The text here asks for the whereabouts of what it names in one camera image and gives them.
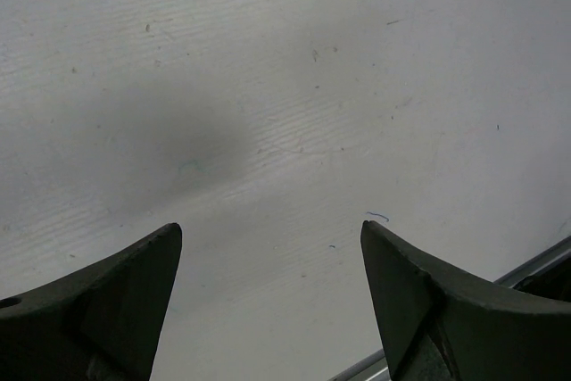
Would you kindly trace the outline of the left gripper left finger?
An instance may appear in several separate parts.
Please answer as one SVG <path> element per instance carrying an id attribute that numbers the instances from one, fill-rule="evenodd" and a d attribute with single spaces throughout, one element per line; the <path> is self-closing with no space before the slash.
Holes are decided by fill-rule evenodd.
<path id="1" fill-rule="evenodd" d="M 1 301 L 3 380 L 147 380 L 182 251 L 169 223 L 65 277 Z"/>

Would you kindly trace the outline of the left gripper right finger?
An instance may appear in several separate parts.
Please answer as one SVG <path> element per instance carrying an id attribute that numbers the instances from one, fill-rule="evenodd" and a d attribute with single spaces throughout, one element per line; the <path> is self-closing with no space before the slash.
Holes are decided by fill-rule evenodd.
<path id="1" fill-rule="evenodd" d="M 360 243 L 392 380 L 570 378 L 570 257 L 510 288 L 375 221 Z"/>

